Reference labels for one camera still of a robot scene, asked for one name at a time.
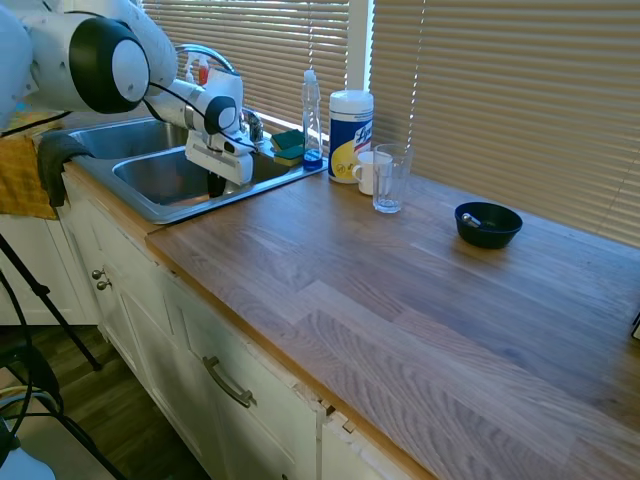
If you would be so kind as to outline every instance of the stainless steel sink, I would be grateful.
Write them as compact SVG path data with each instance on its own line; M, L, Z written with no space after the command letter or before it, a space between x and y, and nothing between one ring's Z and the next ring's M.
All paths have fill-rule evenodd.
M168 224L313 175L285 167L268 154L269 140L254 155L253 178L247 185L219 180L187 160L187 131L154 119L143 119L67 132L95 158L75 157L92 177L151 223Z
M87 147L95 158L113 160L184 146L188 133L169 123L144 119L77 130L70 135Z

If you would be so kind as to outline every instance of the blue liquid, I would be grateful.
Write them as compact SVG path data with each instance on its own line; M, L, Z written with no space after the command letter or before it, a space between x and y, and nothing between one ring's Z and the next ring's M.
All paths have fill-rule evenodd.
M302 166L307 170L322 167L322 153L318 150L307 150L302 157Z

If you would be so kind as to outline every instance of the disinfecting wipes container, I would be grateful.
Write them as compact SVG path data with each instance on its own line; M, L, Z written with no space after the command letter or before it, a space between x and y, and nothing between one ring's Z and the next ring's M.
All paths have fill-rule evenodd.
M358 154L371 149L373 95L364 90L342 90L329 98L329 178L357 183L351 170Z

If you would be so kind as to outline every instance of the dish towel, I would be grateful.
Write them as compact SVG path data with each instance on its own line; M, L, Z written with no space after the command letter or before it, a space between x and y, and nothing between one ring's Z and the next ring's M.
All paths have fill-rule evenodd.
M38 176L52 207L64 205L63 165L76 155L93 156L84 145L67 134L52 132L43 135L38 146Z
M36 151L29 137L0 140L0 213L57 218L40 186Z

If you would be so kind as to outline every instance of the sponge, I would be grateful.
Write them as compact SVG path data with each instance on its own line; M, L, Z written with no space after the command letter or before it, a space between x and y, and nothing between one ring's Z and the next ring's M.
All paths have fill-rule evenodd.
M295 147L287 148L280 152L276 152L273 157L273 161L280 165L287 167L293 167L302 161L304 154L304 147L302 145L296 145Z
M291 147L304 144L304 135L300 130L289 130L288 132L276 133L271 136L271 143L278 150L287 150Z

